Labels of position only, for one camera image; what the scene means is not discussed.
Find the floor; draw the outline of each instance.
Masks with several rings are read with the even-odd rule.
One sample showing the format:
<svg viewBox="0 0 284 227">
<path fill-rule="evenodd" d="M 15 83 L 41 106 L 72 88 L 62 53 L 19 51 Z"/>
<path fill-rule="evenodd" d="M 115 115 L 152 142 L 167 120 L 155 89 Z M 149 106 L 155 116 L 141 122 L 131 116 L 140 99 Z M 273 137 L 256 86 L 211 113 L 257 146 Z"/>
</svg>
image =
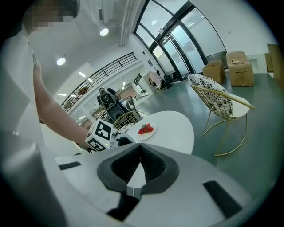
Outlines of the floor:
<svg viewBox="0 0 284 227">
<path fill-rule="evenodd" d="M 247 99 L 256 107 L 248 113 L 245 141 L 238 150 L 226 156 L 214 156 L 226 123 L 219 124 L 202 136 L 209 109 L 187 80 L 151 95 L 136 109 L 146 114 L 164 110 L 184 114 L 194 129 L 195 142 L 192 154 L 229 174 L 256 198 L 273 187 L 283 165 L 284 92 L 268 74 L 255 74 L 252 87 L 231 87 L 229 76 L 226 75 L 223 86 L 229 93 Z M 214 124 L 220 120 L 220 117 L 212 114 L 209 123 Z M 222 151 L 225 153 L 235 148 L 244 132 L 245 117 L 232 122 Z"/>
</svg>

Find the railing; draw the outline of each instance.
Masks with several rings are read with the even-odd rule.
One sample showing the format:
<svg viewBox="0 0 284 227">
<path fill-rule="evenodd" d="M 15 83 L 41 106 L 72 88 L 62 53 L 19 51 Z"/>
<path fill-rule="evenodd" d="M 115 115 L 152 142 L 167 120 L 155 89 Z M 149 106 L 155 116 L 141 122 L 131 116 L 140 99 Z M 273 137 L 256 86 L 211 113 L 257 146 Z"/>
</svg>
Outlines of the railing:
<svg viewBox="0 0 284 227">
<path fill-rule="evenodd" d="M 119 69 L 125 67 L 126 65 L 136 61 L 137 58 L 134 56 L 133 52 L 124 55 L 113 62 L 107 64 L 100 70 L 96 71 L 89 78 L 87 78 L 83 83 L 74 89 L 74 91 L 69 94 L 65 101 L 61 104 L 62 108 L 68 112 L 71 107 L 81 99 L 92 87 L 96 86 L 102 80 L 112 75 Z"/>
</svg>

